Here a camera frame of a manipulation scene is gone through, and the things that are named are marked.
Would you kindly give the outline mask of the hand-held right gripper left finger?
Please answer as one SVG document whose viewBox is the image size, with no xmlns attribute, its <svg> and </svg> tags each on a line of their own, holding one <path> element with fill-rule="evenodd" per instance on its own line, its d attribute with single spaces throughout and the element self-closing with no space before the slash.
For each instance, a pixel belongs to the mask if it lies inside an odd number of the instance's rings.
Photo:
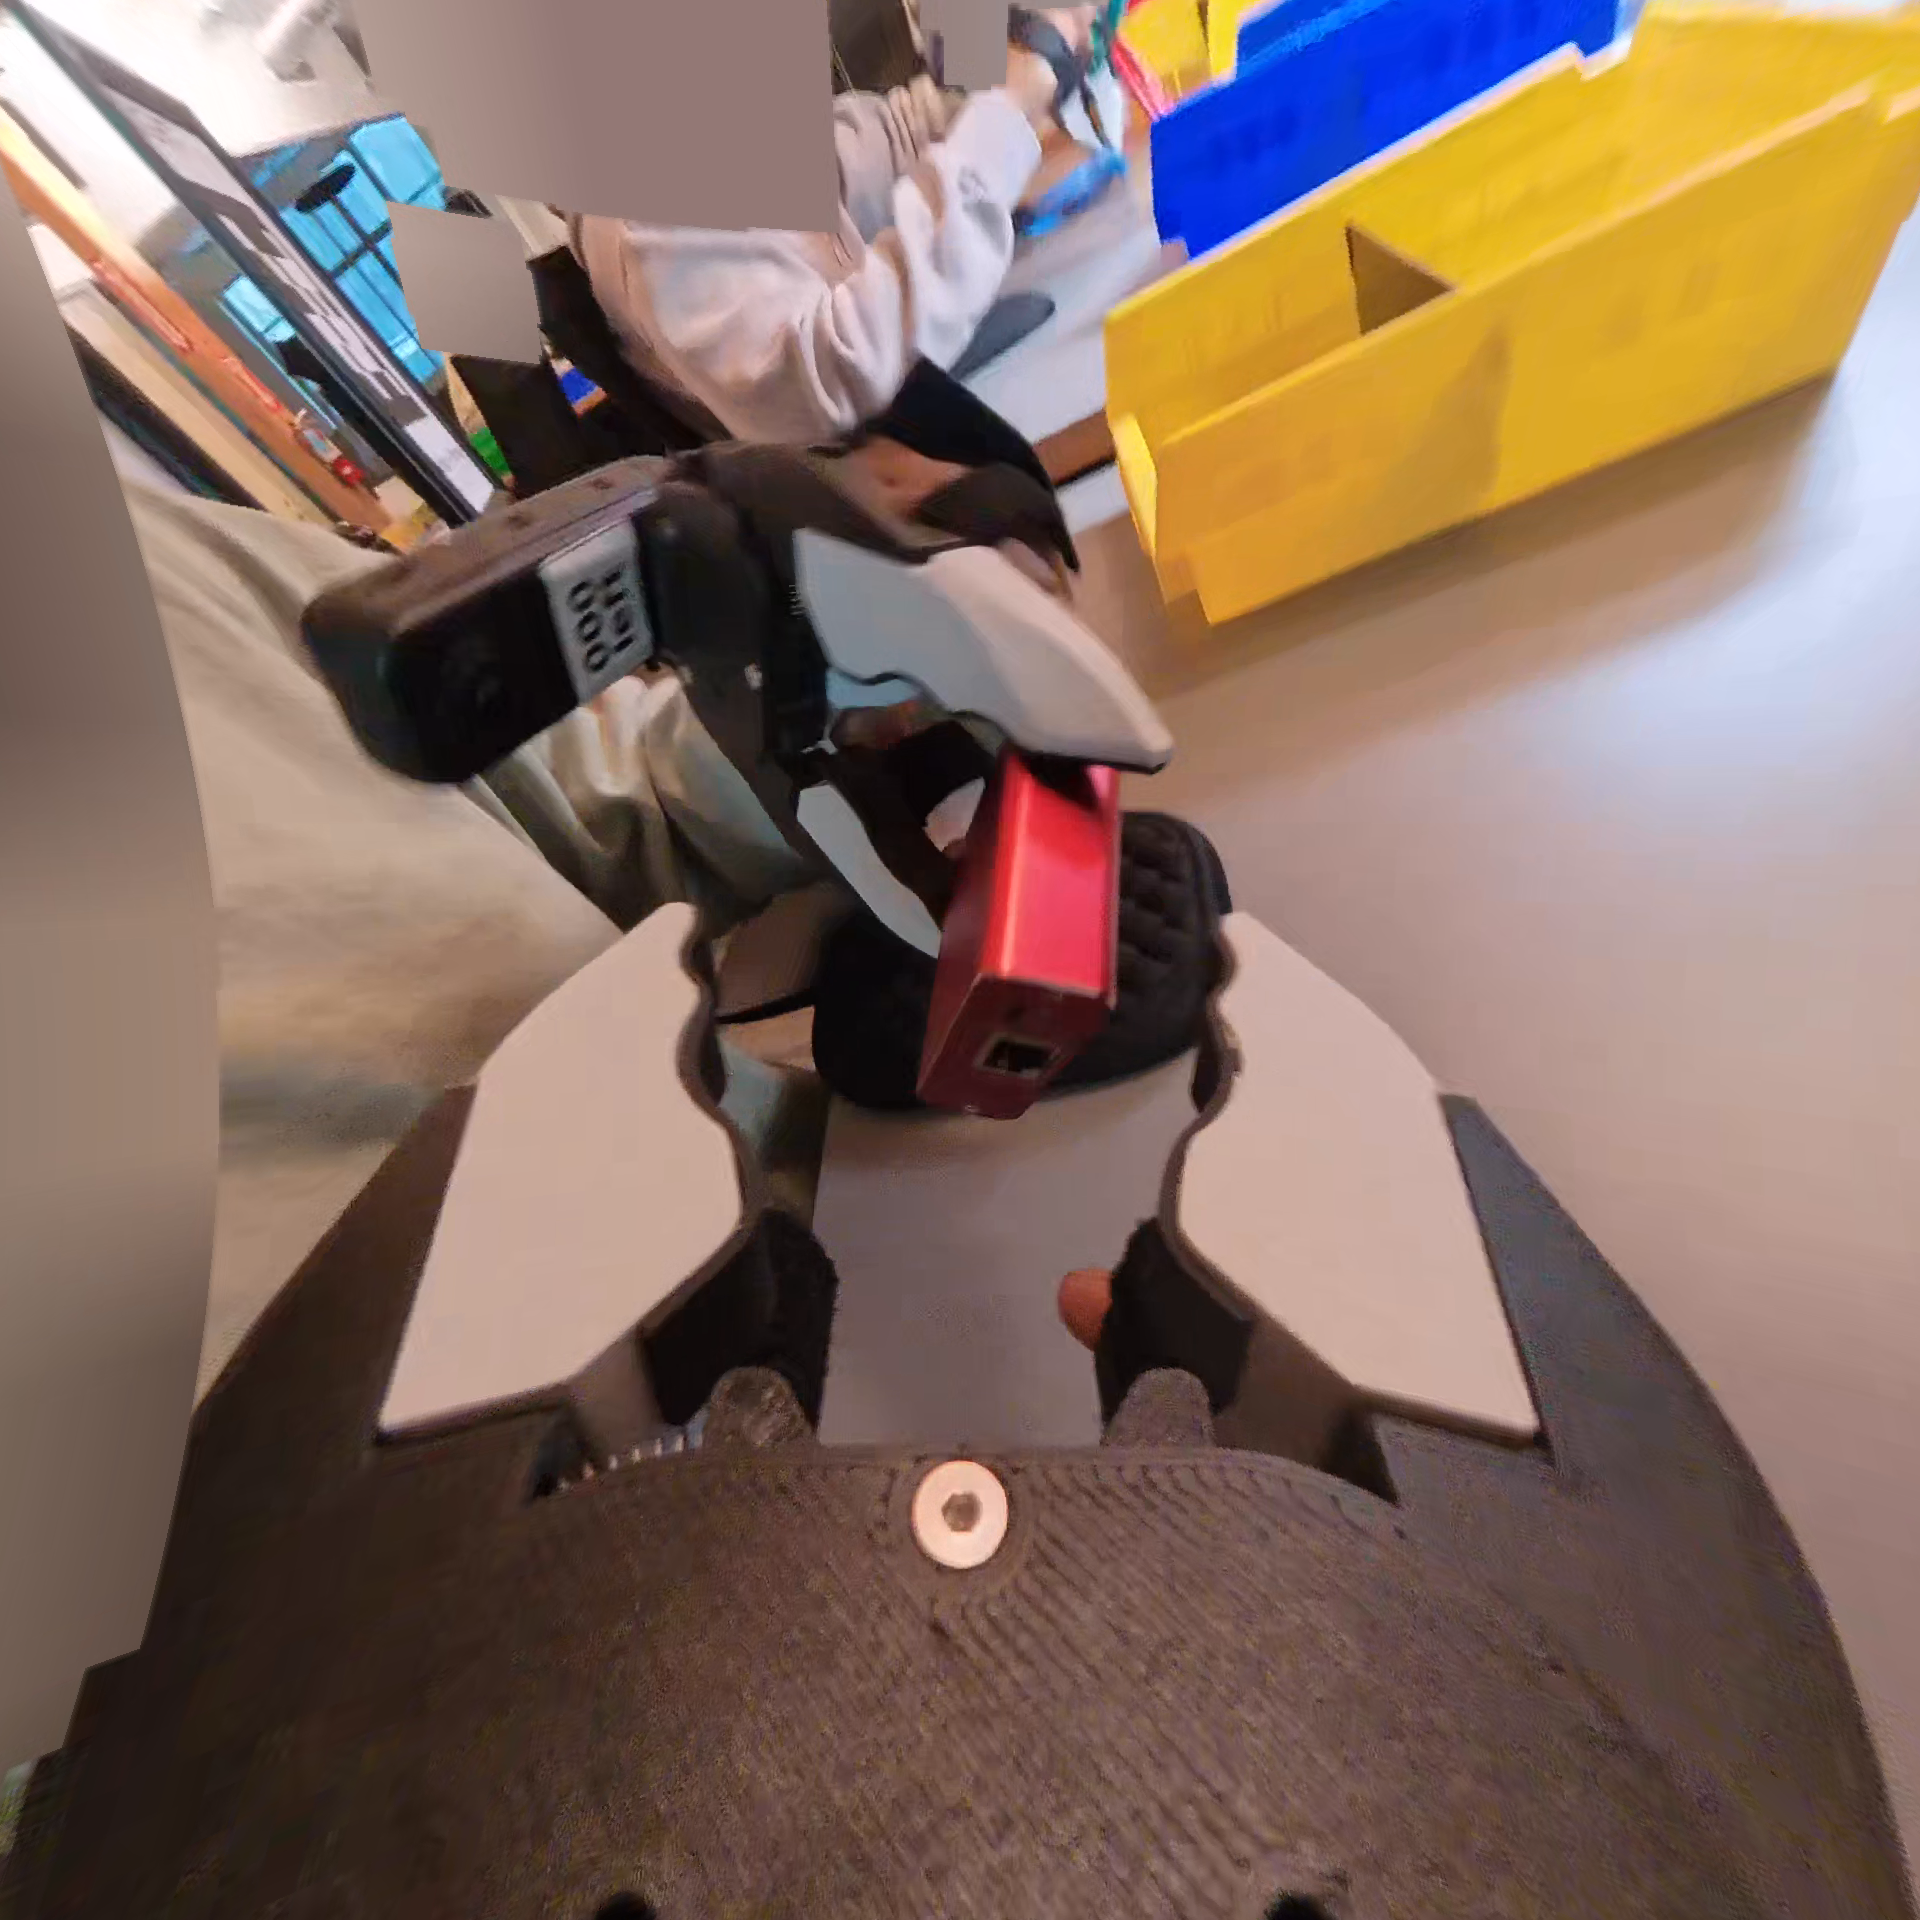
<svg viewBox="0 0 1920 1920">
<path fill-rule="evenodd" d="M 823 1413 L 838 1277 L 726 1108 L 711 963 L 667 904 L 480 1072 L 377 1413 L 431 1435 L 555 1407 L 682 1426 L 734 1370 Z"/>
</svg>

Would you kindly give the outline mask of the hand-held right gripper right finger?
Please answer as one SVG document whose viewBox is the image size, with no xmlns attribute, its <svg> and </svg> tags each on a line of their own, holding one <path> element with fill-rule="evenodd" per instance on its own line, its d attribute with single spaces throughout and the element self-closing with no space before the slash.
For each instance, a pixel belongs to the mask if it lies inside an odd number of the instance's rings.
<svg viewBox="0 0 1920 1920">
<path fill-rule="evenodd" d="M 1196 1117 L 1114 1269 L 1102 1417 L 1181 1370 L 1221 1441 L 1389 1417 L 1541 1441 L 1544 1417 L 1434 1075 L 1246 909 L 1221 922 Z"/>
</svg>

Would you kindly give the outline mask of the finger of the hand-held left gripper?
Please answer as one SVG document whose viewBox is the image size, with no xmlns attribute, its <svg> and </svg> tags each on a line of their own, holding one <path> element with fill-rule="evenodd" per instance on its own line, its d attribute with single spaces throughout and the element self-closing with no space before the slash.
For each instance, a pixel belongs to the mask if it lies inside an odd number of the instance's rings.
<svg viewBox="0 0 1920 1920">
<path fill-rule="evenodd" d="M 794 561 L 834 717 L 920 699 L 1028 754 L 1169 766 L 1175 734 L 1134 669 L 1001 551 L 963 543 L 909 564 L 799 531 Z"/>
<path fill-rule="evenodd" d="M 930 811 L 928 822 L 911 825 L 907 847 L 886 853 L 875 832 L 860 816 L 855 800 L 831 781 L 799 789 L 797 816 L 804 836 L 826 858 L 855 900 L 904 946 L 938 957 L 945 944 L 948 904 L 933 904 L 933 881 L 915 886 L 907 874 L 909 858 L 920 849 L 942 855 L 957 866 L 967 833 L 983 800 L 983 781 L 967 781 L 954 796 Z"/>
</svg>

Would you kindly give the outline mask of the red ethernet splitter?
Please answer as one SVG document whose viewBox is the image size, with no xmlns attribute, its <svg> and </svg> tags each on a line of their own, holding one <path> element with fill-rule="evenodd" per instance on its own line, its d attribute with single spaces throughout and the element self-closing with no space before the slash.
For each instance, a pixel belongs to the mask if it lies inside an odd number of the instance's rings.
<svg viewBox="0 0 1920 1920">
<path fill-rule="evenodd" d="M 1120 775 L 1004 748 L 957 862 L 918 1095 L 1024 1115 L 1116 1005 Z"/>
</svg>

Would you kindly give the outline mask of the grey desk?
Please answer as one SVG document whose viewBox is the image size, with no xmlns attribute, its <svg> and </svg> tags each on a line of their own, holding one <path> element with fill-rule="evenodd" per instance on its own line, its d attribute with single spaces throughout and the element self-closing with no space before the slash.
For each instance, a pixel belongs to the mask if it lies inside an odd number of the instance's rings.
<svg viewBox="0 0 1920 1920">
<path fill-rule="evenodd" d="M 1212 628 L 1090 621 L 1236 904 L 1477 1098 L 1739 1431 L 1917 1852 L 1917 220 L 1842 372 Z"/>
</svg>

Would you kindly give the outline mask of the person's beige sweater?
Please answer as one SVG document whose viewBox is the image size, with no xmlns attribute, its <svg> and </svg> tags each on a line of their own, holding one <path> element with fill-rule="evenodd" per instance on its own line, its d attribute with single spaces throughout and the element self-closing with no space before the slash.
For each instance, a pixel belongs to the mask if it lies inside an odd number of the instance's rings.
<svg viewBox="0 0 1920 1920">
<path fill-rule="evenodd" d="M 217 904 L 221 1149 L 197 1398 L 376 1168 L 617 940 L 514 816 L 377 767 L 302 648 L 372 568 L 317 525 L 123 480 Z"/>
</svg>

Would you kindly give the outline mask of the black wrist rest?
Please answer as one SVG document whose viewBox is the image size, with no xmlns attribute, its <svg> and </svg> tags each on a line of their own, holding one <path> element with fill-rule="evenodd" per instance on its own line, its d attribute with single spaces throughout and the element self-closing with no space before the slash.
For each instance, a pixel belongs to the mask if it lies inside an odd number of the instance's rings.
<svg viewBox="0 0 1920 1920">
<path fill-rule="evenodd" d="M 1187 1054 L 1221 978 L 1218 926 L 1233 908 L 1210 836 L 1166 811 L 1123 822 L 1116 1011 L 1042 1090 L 1123 1085 Z M 823 1085 L 870 1112 L 918 1112 L 937 963 L 864 909 L 823 935 L 811 1050 Z"/>
</svg>

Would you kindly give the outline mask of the dark bin divider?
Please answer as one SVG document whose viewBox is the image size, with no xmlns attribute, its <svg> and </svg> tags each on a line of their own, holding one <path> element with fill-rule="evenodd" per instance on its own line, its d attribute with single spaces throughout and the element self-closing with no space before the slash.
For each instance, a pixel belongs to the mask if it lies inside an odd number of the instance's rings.
<svg viewBox="0 0 1920 1920">
<path fill-rule="evenodd" d="M 1454 295 L 1454 279 L 1436 276 L 1359 223 L 1347 223 L 1347 248 L 1359 335 Z"/>
</svg>

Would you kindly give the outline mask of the blue plastic bin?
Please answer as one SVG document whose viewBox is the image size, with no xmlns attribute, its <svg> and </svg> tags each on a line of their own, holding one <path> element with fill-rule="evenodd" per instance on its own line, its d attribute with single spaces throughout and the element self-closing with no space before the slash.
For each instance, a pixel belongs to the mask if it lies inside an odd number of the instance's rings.
<svg viewBox="0 0 1920 1920">
<path fill-rule="evenodd" d="M 1162 242 L 1190 259 L 1473 103 L 1525 67 L 1619 33 L 1619 3 L 1272 3 L 1233 70 L 1150 134 Z"/>
</svg>

